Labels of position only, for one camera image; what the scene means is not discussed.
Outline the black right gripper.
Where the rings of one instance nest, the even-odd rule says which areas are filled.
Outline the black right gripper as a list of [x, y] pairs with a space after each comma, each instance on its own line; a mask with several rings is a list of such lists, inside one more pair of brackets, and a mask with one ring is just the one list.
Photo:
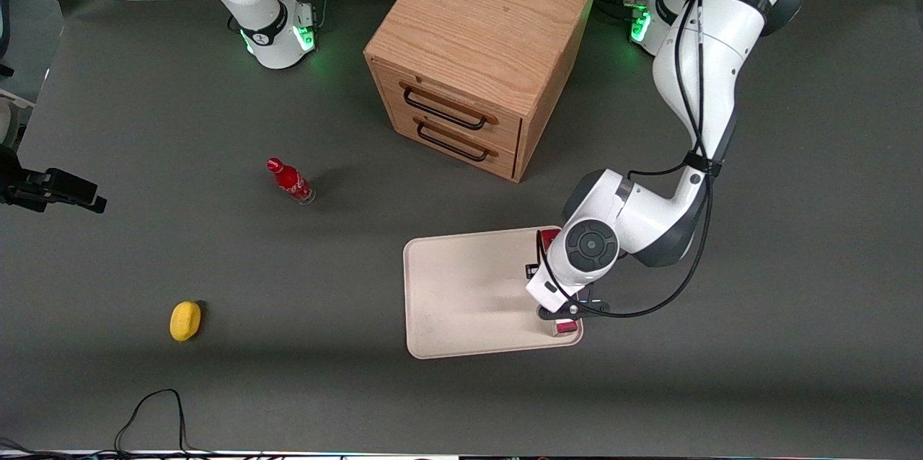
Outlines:
[[102, 214], [107, 200], [97, 194], [97, 185], [61, 169], [44, 172], [22, 167], [17, 152], [1, 148], [1, 196], [4, 205], [17, 205], [43, 213], [54, 203], [75, 205]]

